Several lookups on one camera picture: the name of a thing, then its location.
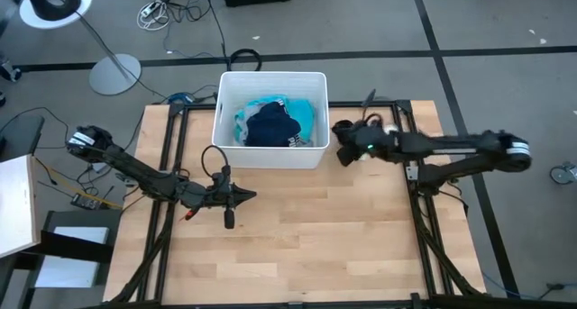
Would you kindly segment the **grey caster wheel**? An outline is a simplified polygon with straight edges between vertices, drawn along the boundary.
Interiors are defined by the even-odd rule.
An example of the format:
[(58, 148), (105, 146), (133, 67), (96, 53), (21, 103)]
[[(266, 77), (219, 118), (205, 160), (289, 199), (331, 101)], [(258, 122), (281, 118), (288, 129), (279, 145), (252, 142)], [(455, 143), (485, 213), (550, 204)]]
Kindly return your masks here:
[(558, 185), (575, 183), (577, 182), (577, 165), (564, 162), (562, 165), (552, 167), (549, 176)]

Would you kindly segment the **black power brick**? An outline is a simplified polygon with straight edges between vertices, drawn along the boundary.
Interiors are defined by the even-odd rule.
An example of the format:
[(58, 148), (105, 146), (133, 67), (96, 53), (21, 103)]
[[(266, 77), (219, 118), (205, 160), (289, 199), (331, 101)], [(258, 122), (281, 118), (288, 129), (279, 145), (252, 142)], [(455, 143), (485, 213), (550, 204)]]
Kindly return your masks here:
[(103, 205), (100, 201), (80, 194), (75, 194), (72, 197), (70, 204), (84, 210), (100, 210)]

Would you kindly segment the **grey floor lamp stand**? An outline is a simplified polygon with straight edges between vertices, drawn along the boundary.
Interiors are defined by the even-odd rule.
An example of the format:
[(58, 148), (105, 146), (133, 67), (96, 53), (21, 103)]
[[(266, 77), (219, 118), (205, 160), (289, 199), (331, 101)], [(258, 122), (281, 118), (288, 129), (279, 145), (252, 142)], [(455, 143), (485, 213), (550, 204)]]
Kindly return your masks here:
[(88, 23), (85, 14), (93, 0), (23, 0), (19, 14), (24, 23), (40, 30), (55, 30), (81, 23), (106, 56), (89, 73), (89, 85), (100, 95), (119, 95), (140, 79), (140, 61), (130, 54), (114, 53)]

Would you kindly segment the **white perforated laundry basket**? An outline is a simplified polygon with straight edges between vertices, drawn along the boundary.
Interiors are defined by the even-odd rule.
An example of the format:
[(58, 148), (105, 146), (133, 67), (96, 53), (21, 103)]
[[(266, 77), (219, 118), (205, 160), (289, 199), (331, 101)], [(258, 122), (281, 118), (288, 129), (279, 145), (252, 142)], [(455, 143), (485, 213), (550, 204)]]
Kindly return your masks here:
[[(235, 115), (245, 106), (278, 95), (312, 106), (309, 143), (304, 147), (247, 147), (235, 133)], [(228, 71), (220, 77), (212, 143), (235, 168), (316, 168), (330, 142), (326, 77), (321, 72)]]

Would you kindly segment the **light wooden board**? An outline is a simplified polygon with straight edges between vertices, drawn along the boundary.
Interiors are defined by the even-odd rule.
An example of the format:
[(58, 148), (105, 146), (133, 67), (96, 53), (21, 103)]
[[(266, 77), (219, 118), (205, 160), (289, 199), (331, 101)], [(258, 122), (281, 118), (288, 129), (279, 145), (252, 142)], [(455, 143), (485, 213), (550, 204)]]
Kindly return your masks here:
[(0, 259), (41, 242), (34, 162), (31, 154), (0, 162)]

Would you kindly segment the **teal garment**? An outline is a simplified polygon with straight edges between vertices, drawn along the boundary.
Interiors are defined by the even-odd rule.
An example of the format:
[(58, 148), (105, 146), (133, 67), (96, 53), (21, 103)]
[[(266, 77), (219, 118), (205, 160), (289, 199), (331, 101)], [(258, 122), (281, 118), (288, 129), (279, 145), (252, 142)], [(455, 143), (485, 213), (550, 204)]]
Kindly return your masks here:
[(315, 110), (306, 99), (287, 98), (285, 95), (268, 95), (247, 102), (235, 112), (234, 117), (236, 115), (247, 115), (251, 117), (264, 105), (271, 102), (280, 102), (282, 105), (285, 105), (288, 114), (300, 124), (301, 132), (299, 136), (302, 140), (302, 145), (299, 147), (310, 144), (314, 127)]

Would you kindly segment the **black case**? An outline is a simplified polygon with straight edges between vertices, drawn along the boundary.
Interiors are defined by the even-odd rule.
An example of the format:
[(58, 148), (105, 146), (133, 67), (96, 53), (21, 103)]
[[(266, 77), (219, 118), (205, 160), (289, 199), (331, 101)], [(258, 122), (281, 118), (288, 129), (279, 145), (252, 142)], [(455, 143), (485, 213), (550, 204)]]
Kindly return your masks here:
[(19, 115), (0, 127), (0, 162), (33, 154), (43, 125), (40, 115)]

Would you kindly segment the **grey hooded sweatshirt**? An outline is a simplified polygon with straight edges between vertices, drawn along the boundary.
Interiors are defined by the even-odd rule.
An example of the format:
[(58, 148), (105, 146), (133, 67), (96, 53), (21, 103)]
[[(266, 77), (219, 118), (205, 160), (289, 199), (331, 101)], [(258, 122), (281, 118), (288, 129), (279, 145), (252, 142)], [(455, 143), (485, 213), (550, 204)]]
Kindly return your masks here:
[(246, 145), (246, 140), (249, 133), (248, 120), (250, 116), (236, 115), (234, 117), (234, 138), (236, 142), (242, 146)]

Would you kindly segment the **dark blue garment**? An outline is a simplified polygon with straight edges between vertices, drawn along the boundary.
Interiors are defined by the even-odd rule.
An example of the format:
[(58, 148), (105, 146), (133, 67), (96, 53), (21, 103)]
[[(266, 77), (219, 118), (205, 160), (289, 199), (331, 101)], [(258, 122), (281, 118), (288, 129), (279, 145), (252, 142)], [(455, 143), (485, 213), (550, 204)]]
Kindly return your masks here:
[(287, 112), (285, 105), (271, 102), (248, 120), (246, 146), (289, 147), (288, 138), (301, 132), (301, 126)]

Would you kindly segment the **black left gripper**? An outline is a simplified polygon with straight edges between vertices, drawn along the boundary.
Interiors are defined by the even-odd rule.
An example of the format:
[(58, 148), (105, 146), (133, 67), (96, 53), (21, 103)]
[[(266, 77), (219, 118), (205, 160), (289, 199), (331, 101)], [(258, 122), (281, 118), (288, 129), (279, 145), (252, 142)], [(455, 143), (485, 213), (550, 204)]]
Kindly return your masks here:
[(225, 206), (225, 229), (233, 229), (235, 226), (234, 210), (236, 206), (256, 196), (255, 191), (238, 187), (235, 183), (232, 183), (229, 187), (232, 193), (229, 197), (228, 188), (225, 186), (208, 186), (203, 197), (203, 206)]

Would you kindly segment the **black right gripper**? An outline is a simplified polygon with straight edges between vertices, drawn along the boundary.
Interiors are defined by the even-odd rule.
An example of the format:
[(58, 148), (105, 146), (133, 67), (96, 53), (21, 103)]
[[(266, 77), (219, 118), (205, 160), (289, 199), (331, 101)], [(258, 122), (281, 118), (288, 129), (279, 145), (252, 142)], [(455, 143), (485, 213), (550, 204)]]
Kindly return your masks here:
[(341, 120), (332, 127), (337, 139), (353, 139), (357, 132), (357, 147), (342, 146), (337, 152), (337, 158), (343, 166), (349, 166), (358, 159), (380, 159), (394, 162), (396, 149), (395, 135), (398, 133), (396, 124), (384, 124), (379, 121), (361, 122)]

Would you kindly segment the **black cart white panels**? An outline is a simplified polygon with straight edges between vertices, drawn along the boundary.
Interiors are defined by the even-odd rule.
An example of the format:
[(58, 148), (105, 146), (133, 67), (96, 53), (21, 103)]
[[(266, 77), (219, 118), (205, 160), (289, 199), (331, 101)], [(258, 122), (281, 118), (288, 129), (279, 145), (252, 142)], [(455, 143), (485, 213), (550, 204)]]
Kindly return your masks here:
[(47, 214), (41, 241), (15, 255), (15, 269), (30, 272), (18, 309), (30, 309), (37, 288), (91, 287), (104, 278), (120, 221), (118, 210)]

